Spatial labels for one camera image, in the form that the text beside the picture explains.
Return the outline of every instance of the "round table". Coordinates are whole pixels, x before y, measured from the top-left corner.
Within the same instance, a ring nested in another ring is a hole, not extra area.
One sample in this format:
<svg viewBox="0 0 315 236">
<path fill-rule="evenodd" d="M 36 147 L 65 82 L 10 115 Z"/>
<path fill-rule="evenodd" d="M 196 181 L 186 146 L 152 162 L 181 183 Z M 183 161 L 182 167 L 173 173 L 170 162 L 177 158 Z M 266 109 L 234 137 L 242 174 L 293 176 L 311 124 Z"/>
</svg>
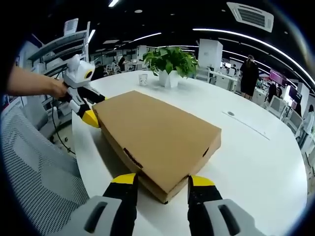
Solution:
<svg viewBox="0 0 315 236">
<path fill-rule="evenodd" d="M 148 74 L 145 87 L 138 80 L 143 73 Z M 150 71 L 105 77 L 91 86 L 106 97 L 137 90 L 220 127 L 221 147 L 198 175 L 214 181 L 222 197 L 252 215 L 264 234 L 285 234 L 303 212 L 307 177 L 298 144 L 284 123 L 256 104 L 190 78 L 166 89 Z M 90 197 L 102 195 L 112 178 L 129 173 L 101 129 L 83 123 L 73 113 L 72 131 L 79 170 Z M 163 205 L 140 187 L 133 235 L 190 236 L 187 192 L 186 186 Z"/>
</svg>

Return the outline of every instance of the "box flap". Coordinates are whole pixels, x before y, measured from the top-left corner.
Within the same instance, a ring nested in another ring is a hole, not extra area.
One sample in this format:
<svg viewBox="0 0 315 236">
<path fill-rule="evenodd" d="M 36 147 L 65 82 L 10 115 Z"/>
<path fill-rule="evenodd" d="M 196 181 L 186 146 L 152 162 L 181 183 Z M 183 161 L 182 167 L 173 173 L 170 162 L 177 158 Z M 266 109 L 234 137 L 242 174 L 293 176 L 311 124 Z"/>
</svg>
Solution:
<svg viewBox="0 0 315 236">
<path fill-rule="evenodd" d="M 211 145 L 220 140 L 221 129 L 136 91 L 98 103 L 93 109 L 135 165 L 166 193 L 221 144 Z"/>
</svg>

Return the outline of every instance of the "white cup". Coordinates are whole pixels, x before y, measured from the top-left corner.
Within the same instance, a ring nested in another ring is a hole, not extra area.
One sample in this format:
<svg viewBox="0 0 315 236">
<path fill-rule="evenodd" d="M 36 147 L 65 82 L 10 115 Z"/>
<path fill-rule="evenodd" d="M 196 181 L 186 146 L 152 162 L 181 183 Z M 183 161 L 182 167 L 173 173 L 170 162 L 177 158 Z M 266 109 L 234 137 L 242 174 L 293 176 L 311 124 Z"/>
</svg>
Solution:
<svg viewBox="0 0 315 236">
<path fill-rule="evenodd" d="M 148 84 L 148 74 L 139 75 L 139 84 L 141 86 L 146 86 Z"/>
</svg>

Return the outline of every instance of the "white flower pot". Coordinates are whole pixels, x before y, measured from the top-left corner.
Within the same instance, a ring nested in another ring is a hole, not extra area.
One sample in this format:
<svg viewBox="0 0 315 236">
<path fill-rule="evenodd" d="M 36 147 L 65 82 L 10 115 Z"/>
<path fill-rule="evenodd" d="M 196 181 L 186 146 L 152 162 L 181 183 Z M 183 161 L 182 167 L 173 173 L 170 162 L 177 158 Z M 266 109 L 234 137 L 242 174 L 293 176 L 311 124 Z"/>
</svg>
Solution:
<svg viewBox="0 0 315 236">
<path fill-rule="evenodd" d="M 178 81 L 180 80 L 181 76 L 177 73 L 176 70 L 171 71 L 171 73 L 169 74 L 167 74 L 166 70 L 160 70 L 158 78 L 161 86 L 166 88 L 173 88 L 178 85 Z"/>
</svg>

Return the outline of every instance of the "computer monitor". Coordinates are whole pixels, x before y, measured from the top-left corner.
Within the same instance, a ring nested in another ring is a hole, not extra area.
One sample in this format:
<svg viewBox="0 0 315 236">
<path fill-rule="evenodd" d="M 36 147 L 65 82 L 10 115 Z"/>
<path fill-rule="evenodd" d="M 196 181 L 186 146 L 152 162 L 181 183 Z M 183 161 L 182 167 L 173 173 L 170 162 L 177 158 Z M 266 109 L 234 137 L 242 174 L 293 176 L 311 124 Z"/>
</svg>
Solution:
<svg viewBox="0 0 315 236">
<path fill-rule="evenodd" d="M 270 75 L 269 78 L 273 81 L 275 81 L 276 83 L 278 83 L 279 85 L 283 85 L 283 82 L 286 81 L 286 78 L 284 75 L 282 75 L 281 73 L 270 69 Z"/>
<path fill-rule="evenodd" d="M 297 103 L 301 103 L 302 95 L 293 86 L 289 90 L 289 96 Z"/>
</svg>

